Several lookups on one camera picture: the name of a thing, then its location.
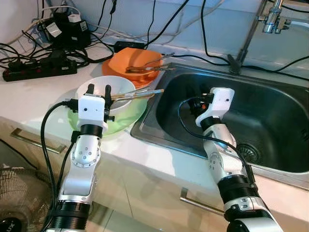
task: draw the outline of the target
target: cabinet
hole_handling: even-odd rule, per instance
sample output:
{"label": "cabinet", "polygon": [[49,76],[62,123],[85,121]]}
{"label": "cabinet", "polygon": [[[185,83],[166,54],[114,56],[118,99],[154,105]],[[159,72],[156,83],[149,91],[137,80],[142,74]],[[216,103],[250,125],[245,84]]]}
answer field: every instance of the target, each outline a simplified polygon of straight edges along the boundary
{"label": "cabinet", "polygon": [[[15,129],[15,126],[10,125],[6,121],[0,121],[0,139],[4,140],[23,154],[41,172],[47,173],[42,148],[10,136],[11,132]],[[40,136],[38,135],[27,131],[21,131],[20,135],[41,143]],[[61,153],[56,154],[53,152],[48,152],[55,176],[57,176],[60,171],[62,160],[67,151],[67,147],[70,145],[70,141],[63,141],[63,143],[66,145],[66,148]],[[59,142],[50,140],[46,140],[46,144],[50,147],[61,146]],[[65,173],[68,171],[68,168],[69,162],[67,162]],[[131,217],[132,215],[122,179],[123,170],[124,167],[122,164],[105,159],[102,155],[100,164],[97,167],[98,181],[94,201]]]}
{"label": "cabinet", "polygon": [[[224,218],[196,206],[181,202],[182,187],[153,175],[126,167],[124,175],[129,203],[134,219],[166,232],[222,232]],[[209,196],[195,193],[190,198],[202,202],[220,203]]]}

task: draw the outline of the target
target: green plate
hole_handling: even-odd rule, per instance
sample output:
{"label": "green plate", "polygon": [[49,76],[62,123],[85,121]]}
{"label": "green plate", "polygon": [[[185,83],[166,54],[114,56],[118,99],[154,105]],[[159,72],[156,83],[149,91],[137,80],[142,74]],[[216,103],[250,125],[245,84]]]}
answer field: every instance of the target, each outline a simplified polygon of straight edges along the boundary
{"label": "green plate", "polygon": [[[103,137],[117,133],[124,130],[132,123],[136,122],[144,113],[147,106],[147,99],[135,99],[131,102],[126,110],[115,116],[115,121],[108,121],[108,130]],[[72,110],[68,112],[69,123],[73,130],[78,131],[76,125],[78,121],[78,113],[73,113]]]}

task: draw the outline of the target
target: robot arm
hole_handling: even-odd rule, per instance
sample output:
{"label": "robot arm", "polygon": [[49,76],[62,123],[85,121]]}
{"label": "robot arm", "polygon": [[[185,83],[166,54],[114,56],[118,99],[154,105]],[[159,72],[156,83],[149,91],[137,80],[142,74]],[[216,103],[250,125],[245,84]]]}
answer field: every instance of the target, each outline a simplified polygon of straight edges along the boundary
{"label": "robot arm", "polygon": [[[213,100],[207,110],[196,118],[203,135],[223,140],[236,147],[236,140],[221,118],[229,110],[234,90],[211,89]],[[267,206],[260,198],[256,184],[250,181],[236,151],[225,144],[204,140],[212,177],[218,185],[224,202],[225,219],[230,222],[228,232],[283,232]]]}
{"label": "robot arm", "polygon": [[47,232],[85,232],[90,205],[96,186],[95,170],[101,157],[102,133],[107,131],[107,120],[112,104],[111,87],[105,88],[105,97],[93,94],[93,85],[78,100],[80,133],[70,152],[70,169],[65,177],[56,210]]}

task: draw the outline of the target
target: power adapter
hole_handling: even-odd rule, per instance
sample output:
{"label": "power adapter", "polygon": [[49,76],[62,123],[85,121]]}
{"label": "power adapter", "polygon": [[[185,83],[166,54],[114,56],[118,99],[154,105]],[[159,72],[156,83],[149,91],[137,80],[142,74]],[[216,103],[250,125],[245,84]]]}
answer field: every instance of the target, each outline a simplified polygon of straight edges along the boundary
{"label": "power adapter", "polygon": [[145,44],[136,42],[117,41],[113,46],[114,52],[119,52],[126,47],[144,49]]}

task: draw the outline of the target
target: sink drain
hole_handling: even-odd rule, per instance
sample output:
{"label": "sink drain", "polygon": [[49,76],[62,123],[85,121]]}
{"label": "sink drain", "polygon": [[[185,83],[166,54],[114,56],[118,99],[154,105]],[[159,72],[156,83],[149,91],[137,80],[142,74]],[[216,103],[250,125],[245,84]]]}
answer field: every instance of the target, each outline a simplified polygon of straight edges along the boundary
{"label": "sink drain", "polygon": [[245,160],[249,163],[258,164],[258,162],[260,161],[260,154],[251,145],[239,144],[237,145],[237,150],[240,154],[242,154]]}

